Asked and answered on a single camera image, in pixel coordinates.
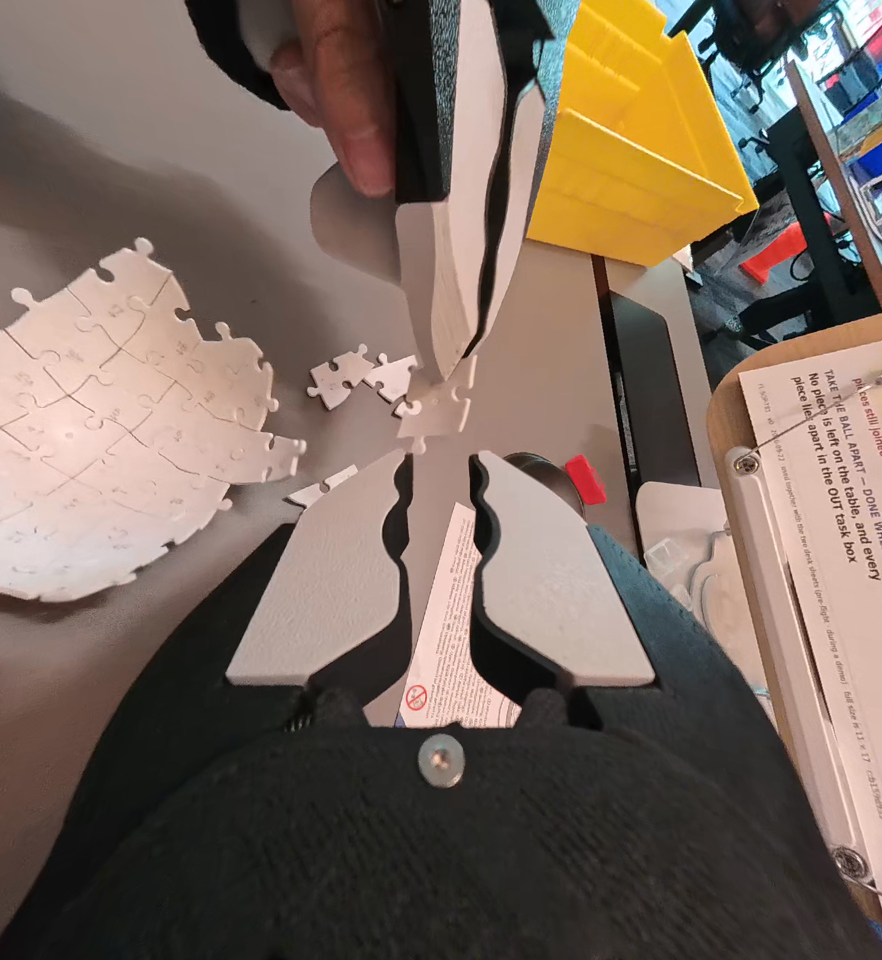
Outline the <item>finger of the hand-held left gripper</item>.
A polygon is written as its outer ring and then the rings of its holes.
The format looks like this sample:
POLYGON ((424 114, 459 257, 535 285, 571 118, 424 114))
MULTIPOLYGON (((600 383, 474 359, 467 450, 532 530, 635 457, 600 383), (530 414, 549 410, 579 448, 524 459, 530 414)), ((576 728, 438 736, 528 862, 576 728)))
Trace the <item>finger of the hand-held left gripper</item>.
POLYGON ((398 206, 400 285, 423 381, 449 380, 499 317, 523 243, 523 87, 495 12, 461 2, 446 198, 398 206))
POLYGON ((496 173, 489 193, 495 226, 486 232, 487 248, 479 290, 479 325, 465 355, 476 354, 497 320, 515 273, 528 231, 531 198, 545 117, 540 86, 523 90, 509 114, 504 171, 496 173))

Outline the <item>black desk frame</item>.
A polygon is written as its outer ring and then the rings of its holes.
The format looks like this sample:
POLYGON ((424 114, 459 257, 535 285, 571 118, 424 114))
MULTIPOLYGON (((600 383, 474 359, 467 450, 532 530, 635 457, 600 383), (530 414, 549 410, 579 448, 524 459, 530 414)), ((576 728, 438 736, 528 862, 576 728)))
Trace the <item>black desk frame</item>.
POLYGON ((767 130, 767 152, 783 181, 812 261, 809 280, 823 296, 831 319, 843 324, 881 313, 865 267, 843 264, 809 175, 819 159, 798 107, 767 130))

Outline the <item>black dome puzzle stand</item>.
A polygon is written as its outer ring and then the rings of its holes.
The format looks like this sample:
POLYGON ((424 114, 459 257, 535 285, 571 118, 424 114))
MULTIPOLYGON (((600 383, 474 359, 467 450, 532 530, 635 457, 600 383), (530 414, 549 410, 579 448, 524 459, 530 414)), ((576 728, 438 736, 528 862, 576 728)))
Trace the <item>black dome puzzle stand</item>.
POLYGON ((582 520, 587 520, 585 504, 574 481, 564 468, 531 452, 511 453, 504 457, 504 461, 552 491, 556 497, 578 513, 582 520))

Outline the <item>person's left hand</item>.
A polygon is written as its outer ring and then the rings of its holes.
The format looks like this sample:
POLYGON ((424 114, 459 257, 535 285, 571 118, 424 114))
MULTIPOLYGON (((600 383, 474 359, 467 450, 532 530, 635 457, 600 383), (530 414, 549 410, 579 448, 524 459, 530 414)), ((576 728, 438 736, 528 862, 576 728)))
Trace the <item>person's left hand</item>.
POLYGON ((324 131, 359 194, 387 197, 395 187, 394 101, 376 3, 293 1, 291 7, 298 36, 270 59, 280 98, 324 131))

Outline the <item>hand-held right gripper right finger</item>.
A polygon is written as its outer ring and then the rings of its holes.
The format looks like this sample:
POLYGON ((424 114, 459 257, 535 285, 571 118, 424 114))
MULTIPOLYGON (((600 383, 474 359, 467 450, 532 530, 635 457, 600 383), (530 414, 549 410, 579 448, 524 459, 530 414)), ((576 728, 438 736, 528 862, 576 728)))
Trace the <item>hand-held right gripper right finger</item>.
POLYGON ((651 660, 585 518, 491 451, 471 455, 469 474, 480 676, 517 705, 535 690, 651 686, 651 660))

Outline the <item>printed puzzle instruction leaflet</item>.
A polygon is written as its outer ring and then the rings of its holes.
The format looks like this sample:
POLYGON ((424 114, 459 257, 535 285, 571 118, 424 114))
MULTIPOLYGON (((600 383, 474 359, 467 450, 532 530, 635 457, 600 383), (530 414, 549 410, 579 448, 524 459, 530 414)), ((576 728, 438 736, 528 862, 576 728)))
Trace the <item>printed puzzle instruction leaflet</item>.
POLYGON ((397 728, 510 728, 519 704, 474 666, 470 628, 475 573, 475 511, 454 504, 395 721, 397 728))

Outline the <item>black rounded panel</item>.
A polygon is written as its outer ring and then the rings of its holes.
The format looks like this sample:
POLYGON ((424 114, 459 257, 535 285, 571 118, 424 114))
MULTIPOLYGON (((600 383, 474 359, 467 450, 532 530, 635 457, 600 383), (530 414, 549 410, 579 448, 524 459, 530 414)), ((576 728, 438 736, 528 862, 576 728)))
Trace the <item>black rounded panel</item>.
POLYGON ((613 291, 599 305, 635 511, 645 484, 700 487, 707 474, 699 464, 667 322, 650 307, 613 291))

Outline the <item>black office chair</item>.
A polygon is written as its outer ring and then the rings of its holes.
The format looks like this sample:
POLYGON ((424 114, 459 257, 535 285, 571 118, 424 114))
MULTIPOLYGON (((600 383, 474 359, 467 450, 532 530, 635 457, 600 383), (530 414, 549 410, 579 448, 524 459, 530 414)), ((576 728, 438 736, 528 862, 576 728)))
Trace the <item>black office chair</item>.
POLYGON ((807 36, 838 6, 837 1, 695 1, 667 30, 669 38, 689 35, 699 22, 713 16, 708 38, 697 47, 699 53, 714 52, 702 63, 711 86, 711 65, 723 57, 737 70, 742 86, 757 93, 749 109, 758 114, 764 102, 764 78, 789 52, 807 57, 807 36))

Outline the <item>clear plastic block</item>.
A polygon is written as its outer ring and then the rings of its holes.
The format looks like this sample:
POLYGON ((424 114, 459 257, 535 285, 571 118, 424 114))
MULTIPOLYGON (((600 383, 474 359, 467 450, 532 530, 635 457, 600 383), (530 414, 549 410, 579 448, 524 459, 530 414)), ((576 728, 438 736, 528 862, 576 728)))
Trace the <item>clear plastic block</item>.
POLYGON ((648 572, 660 583, 677 577, 689 565, 687 549, 671 537, 645 547, 643 559, 648 572))

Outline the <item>partly built white puzzle ball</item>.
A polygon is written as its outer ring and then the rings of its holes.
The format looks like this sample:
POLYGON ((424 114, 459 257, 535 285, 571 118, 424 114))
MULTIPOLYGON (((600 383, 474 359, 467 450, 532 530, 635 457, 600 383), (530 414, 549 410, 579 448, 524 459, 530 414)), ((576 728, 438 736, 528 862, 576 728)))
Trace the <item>partly built white puzzle ball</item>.
POLYGON ((11 291, 0 328, 0 595, 70 603, 130 583, 231 508, 293 477, 307 443, 268 432, 262 349, 206 339, 138 237, 62 289, 11 291))

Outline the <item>orange object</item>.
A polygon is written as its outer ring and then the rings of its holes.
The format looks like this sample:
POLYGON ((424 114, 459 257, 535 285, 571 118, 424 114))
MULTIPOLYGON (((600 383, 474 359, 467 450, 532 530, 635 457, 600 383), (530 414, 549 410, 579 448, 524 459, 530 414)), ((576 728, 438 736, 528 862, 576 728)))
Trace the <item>orange object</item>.
POLYGON ((799 222, 793 222, 759 253, 742 261, 738 269, 753 282, 764 286, 775 267, 804 254, 806 250, 803 228, 799 222))

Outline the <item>red plastic clip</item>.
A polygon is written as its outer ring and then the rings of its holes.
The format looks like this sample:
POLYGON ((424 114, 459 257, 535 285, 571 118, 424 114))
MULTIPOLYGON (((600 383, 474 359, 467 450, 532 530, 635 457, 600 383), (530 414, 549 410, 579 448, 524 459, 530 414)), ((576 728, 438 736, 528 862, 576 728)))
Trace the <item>red plastic clip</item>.
POLYGON ((586 456, 579 454, 572 457, 565 463, 564 470, 585 506, 607 503, 603 480, 586 456))

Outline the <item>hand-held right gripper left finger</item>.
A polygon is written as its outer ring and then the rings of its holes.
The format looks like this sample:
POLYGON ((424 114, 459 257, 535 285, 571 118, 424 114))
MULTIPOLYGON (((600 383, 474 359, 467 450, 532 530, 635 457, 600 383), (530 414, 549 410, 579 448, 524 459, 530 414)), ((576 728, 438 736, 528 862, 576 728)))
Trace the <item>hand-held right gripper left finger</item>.
POLYGON ((413 456, 396 449, 306 509, 226 671, 234 687, 350 693, 362 706, 412 653, 413 456))

